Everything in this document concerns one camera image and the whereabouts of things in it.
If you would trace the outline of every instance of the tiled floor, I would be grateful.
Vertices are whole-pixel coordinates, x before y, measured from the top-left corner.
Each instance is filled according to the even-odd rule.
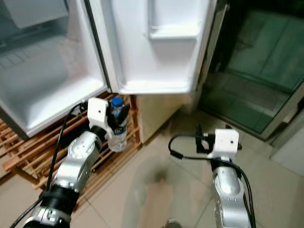
[[[215,228],[210,165],[179,161],[169,156],[167,144],[178,132],[193,132],[197,123],[212,132],[225,123],[203,112],[177,113],[72,217],[72,228],[160,228],[175,218],[185,228]],[[258,228],[300,228],[304,224],[304,180],[269,160],[271,146],[240,133],[243,150],[238,164],[247,173],[254,195]],[[184,138],[172,147],[195,155],[195,142]],[[0,186],[0,227],[7,228],[38,192],[14,177]]]

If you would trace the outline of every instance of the water bottle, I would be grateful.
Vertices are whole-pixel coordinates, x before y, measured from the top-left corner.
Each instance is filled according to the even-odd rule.
[[[123,99],[114,97],[111,101],[111,113],[115,118],[118,117],[124,105]],[[108,146],[111,151],[120,152],[127,146],[127,118],[116,129],[113,129],[112,139],[108,139]]]

